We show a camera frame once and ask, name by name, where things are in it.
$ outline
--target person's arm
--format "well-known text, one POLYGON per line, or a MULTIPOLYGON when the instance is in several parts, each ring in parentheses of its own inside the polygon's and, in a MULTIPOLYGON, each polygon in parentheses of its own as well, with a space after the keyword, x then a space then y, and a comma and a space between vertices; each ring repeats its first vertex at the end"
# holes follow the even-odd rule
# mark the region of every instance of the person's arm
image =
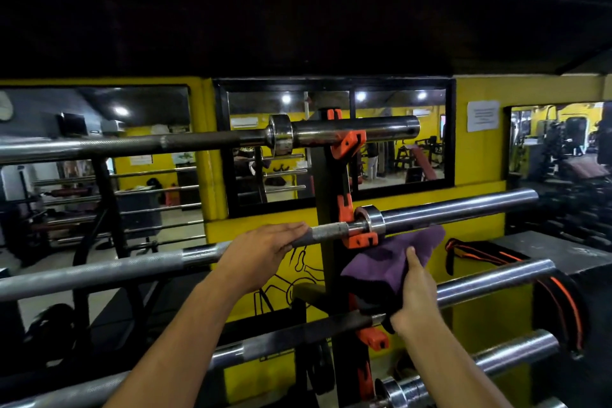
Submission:
POLYGON ((104 407, 192 408, 233 306, 264 286, 307 230, 298 222, 236 237, 104 407))
POLYGON ((391 324, 438 408, 512 408, 444 323, 436 283, 414 248, 406 257, 403 307, 391 317, 391 324))

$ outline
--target white paper sign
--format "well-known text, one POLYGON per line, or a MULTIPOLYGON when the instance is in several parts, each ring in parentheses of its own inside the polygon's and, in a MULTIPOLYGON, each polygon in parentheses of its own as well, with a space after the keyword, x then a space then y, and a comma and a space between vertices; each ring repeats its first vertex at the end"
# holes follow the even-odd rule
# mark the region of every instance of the white paper sign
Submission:
POLYGON ((130 165, 132 166, 152 165, 152 164, 153 164, 152 155, 138 155, 136 157, 130 157, 130 165))
POLYGON ((499 102, 481 100, 468 103, 468 132, 485 131, 499 127, 499 102))

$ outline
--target person's white pants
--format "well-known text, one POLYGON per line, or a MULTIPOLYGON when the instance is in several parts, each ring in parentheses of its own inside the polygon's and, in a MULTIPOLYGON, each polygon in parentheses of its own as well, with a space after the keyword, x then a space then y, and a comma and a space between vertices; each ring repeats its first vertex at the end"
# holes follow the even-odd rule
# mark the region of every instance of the person's white pants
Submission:
POLYGON ((376 179, 376 173, 378 171, 378 157, 368 157, 368 178, 370 180, 376 179))

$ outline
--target ceiling light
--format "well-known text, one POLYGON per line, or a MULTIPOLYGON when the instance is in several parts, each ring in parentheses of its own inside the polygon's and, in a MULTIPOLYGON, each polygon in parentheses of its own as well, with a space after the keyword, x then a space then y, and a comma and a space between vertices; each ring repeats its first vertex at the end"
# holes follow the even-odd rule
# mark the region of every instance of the ceiling light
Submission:
POLYGON ((126 117, 130 114, 129 110, 125 107, 115 107, 114 110, 120 117, 126 117))

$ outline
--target left forearm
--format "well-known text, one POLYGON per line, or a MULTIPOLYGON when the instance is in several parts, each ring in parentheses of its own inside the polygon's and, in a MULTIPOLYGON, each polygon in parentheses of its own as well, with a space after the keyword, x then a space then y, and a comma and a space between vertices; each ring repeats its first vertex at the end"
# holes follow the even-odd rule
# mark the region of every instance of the left forearm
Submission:
POLYGON ((210 273, 105 408, 192 408, 236 295, 222 273, 210 273))

